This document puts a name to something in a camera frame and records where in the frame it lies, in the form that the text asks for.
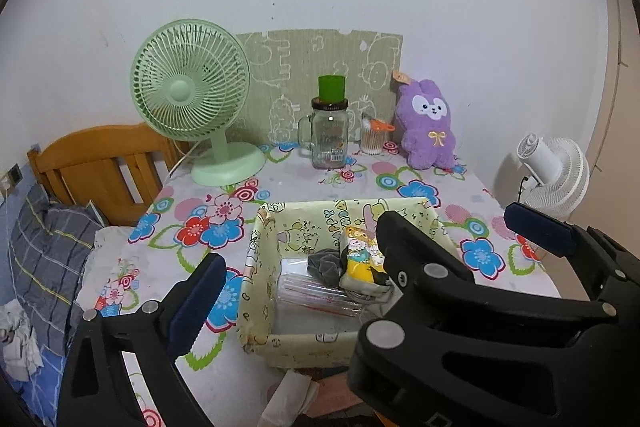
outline fan stand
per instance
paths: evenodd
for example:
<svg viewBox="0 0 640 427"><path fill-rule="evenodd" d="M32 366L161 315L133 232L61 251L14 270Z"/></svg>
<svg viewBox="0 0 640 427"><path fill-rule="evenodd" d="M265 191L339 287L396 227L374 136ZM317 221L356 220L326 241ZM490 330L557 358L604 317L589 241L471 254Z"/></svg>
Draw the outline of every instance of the fan stand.
<svg viewBox="0 0 640 427"><path fill-rule="evenodd" d="M191 178L198 185L234 185L253 176L266 161L255 145L227 143L224 130L213 133L210 140L211 149L196 158L191 168Z"/></svg>

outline white fan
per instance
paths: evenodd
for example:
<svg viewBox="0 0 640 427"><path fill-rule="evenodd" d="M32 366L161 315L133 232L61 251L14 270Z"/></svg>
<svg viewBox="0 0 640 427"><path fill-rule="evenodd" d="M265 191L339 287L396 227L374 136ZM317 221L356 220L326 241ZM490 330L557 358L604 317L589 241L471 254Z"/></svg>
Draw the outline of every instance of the white fan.
<svg viewBox="0 0 640 427"><path fill-rule="evenodd" d="M529 134L518 145L518 158L532 174L524 184L522 203L558 219L580 204L589 185L589 165L576 142L545 142Z"/></svg>

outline wallpaper panel with animal drawings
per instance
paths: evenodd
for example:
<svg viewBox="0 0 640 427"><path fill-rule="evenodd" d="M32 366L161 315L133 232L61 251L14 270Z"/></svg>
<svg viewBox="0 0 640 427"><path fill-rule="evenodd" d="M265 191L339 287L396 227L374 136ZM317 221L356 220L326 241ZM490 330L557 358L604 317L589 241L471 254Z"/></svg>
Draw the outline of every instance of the wallpaper panel with animal drawings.
<svg viewBox="0 0 640 427"><path fill-rule="evenodd" d="M311 112L318 76L346 76L349 138L360 138L363 111L393 119L391 71L400 67L402 36L370 31L278 30L238 35L249 59L251 87L229 140L255 144L298 140L298 120Z"/></svg>

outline black cord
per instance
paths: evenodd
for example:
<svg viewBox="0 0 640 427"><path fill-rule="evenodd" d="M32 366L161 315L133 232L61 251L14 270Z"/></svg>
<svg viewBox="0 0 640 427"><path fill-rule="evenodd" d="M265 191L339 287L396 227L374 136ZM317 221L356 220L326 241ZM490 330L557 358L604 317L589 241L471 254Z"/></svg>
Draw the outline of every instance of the black cord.
<svg viewBox="0 0 640 427"><path fill-rule="evenodd" d="M522 181L520 182L520 190L518 190L518 203L520 203L520 197L522 195L522 191L523 188L522 186L524 185L524 182L527 181L529 178L527 178L526 176L524 176L524 178L522 179Z"/></svg>

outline cotton swab container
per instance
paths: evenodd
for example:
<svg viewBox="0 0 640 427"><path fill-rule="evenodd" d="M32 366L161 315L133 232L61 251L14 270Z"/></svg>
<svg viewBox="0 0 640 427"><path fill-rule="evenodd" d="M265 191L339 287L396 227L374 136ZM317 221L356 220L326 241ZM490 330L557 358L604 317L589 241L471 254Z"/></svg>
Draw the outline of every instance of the cotton swab container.
<svg viewBox="0 0 640 427"><path fill-rule="evenodd" d="M395 129L393 125L363 113L360 126L360 150L365 154L382 153L389 133Z"/></svg>

